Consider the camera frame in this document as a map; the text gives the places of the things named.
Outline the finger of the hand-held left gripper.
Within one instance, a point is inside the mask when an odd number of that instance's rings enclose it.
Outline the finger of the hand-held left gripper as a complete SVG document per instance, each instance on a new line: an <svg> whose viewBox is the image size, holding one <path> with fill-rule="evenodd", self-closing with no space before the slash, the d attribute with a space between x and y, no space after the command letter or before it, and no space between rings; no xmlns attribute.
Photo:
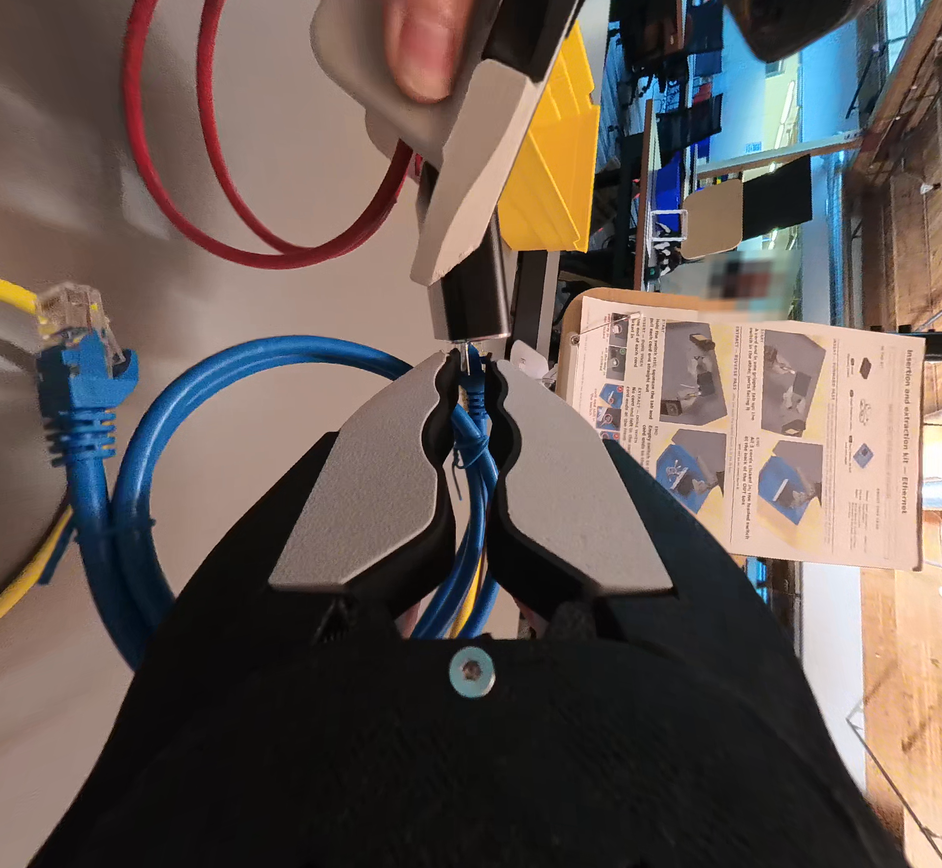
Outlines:
<svg viewBox="0 0 942 868"><path fill-rule="evenodd" d="M537 81L497 60L472 71L420 226L416 283L431 286L480 245L552 66Z"/></svg>

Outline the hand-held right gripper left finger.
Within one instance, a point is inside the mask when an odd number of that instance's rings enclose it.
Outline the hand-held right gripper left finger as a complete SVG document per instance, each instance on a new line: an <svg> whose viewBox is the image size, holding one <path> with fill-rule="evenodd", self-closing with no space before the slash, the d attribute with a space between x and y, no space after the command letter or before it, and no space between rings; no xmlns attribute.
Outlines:
<svg viewBox="0 0 942 868"><path fill-rule="evenodd" d="M342 426L270 576L278 590L349 593L397 617L451 570L444 463L457 355L435 353Z"/></svg>

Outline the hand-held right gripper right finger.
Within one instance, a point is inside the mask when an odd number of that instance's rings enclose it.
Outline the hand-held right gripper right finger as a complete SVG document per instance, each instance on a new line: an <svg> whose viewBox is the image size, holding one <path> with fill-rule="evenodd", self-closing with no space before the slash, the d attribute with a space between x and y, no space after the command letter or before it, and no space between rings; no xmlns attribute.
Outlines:
<svg viewBox="0 0 942 868"><path fill-rule="evenodd" d="M508 360L488 368L487 411L487 555L513 599L548 622L564 603L674 591L595 427Z"/></svg>

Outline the yellow plastic bin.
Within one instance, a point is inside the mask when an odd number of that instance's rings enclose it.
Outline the yellow plastic bin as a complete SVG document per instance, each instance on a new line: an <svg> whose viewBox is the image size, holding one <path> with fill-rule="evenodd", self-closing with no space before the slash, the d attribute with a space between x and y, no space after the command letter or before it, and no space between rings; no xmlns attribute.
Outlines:
<svg viewBox="0 0 942 868"><path fill-rule="evenodd" d="M515 251L586 252L600 108L579 23L563 40L498 203Z"/></svg>

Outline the black ethernet splitter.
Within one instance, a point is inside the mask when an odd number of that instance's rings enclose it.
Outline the black ethernet splitter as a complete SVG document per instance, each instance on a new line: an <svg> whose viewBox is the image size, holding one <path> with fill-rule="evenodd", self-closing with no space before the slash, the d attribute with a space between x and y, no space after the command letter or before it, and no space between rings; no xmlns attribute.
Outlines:
<svg viewBox="0 0 942 868"><path fill-rule="evenodd" d="M506 340L511 317L499 220L494 212L480 245L429 287L432 333L440 342Z"/></svg>

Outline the white stand base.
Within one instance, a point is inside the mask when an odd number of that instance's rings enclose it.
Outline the white stand base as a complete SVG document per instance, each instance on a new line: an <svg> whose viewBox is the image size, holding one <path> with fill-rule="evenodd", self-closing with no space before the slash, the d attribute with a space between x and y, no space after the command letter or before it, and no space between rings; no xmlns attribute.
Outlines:
<svg viewBox="0 0 942 868"><path fill-rule="evenodd" d="M548 391L556 391L558 364L522 340L512 343L509 361L528 378L540 382Z"/></svg>

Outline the printed instruction sheet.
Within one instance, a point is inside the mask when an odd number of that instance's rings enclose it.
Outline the printed instruction sheet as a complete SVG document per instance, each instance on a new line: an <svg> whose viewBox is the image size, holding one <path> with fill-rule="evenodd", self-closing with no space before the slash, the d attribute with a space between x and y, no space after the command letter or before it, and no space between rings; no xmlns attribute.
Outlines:
<svg viewBox="0 0 942 868"><path fill-rule="evenodd" d="M924 336L584 292L563 399L740 557L918 571Z"/></svg>

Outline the tan display board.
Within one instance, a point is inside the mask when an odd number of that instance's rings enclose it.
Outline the tan display board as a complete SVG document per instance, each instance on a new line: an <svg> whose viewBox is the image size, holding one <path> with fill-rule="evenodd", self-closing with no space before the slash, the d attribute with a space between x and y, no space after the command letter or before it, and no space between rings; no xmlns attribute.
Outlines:
<svg viewBox="0 0 942 868"><path fill-rule="evenodd" d="M741 179L727 179L689 194L682 210L687 214L687 235L681 243L685 261L729 252L744 239Z"/></svg>

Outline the black display screen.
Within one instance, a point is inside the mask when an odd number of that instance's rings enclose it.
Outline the black display screen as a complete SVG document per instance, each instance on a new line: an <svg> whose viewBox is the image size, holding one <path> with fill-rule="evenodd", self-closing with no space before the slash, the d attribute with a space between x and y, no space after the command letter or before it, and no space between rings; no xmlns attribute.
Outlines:
<svg viewBox="0 0 942 868"><path fill-rule="evenodd" d="M751 239L813 219L811 157L801 156L744 181L743 238Z"/></svg>

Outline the clear plastic box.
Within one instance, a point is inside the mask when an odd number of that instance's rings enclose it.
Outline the clear plastic box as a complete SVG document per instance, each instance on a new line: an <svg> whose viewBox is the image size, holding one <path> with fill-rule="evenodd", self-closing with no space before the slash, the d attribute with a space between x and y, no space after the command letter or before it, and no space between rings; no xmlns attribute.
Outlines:
<svg viewBox="0 0 942 868"><path fill-rule="evenodd" d="M847 717L865 797L910 866L941 865L940 703L863 697Z"/></svg>

